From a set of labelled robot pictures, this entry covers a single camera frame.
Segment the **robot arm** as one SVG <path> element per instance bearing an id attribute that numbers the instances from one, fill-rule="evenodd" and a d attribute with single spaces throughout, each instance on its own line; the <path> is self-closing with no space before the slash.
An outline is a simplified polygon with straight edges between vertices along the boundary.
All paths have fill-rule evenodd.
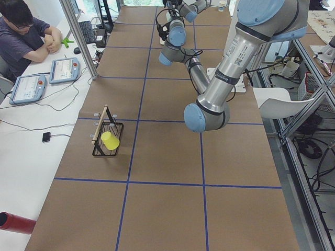
<path id="1" fill-rule="evenodd" d="M 167 66 L 183 63 L 188 70 L 198 96 L 195 103 L 185 107 L 184 122 L 193 132 L 218 130 L 228 123 L 230 112 L 226 99 L 260 45 L 295 40 L 307 31 L 309 1 L 240 1 L 233 26 L 236 35 L 213 76 L 208 77 L 198 52 L 183 47 L 186 34 L 182 19 L 193 21 L 211 2 L 187 5 L 184 1 L 167 1 L 167 5 L 175 6 L 177 14 L 171 17 L 159 61 Z"/>
<path id="2" fill-rule="evenodd" d="M 163 0 L 162 3 L 164 7 L 175 9 L 188 22 L 193 22 L 198 14 L 211 6 L 210 0 L 198 0 L 190 5 L 182 0 Z"/>

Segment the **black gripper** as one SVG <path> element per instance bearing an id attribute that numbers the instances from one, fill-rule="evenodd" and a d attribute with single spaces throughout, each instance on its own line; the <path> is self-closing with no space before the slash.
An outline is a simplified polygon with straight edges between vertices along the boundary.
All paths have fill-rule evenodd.
<path id="1" fill-rule="evenodd" d="M 157 22 L 157 31 L 160 37 L 160 44 L 165 44 L 170 32 L 170 21 L 165 24 L 159 24 Z"/>
<path id="2" fill-rule="evenodd" d="M 178 9 L 182 4 L 182 0 L 163 0 L 162 3 L 164 7 Z"/>

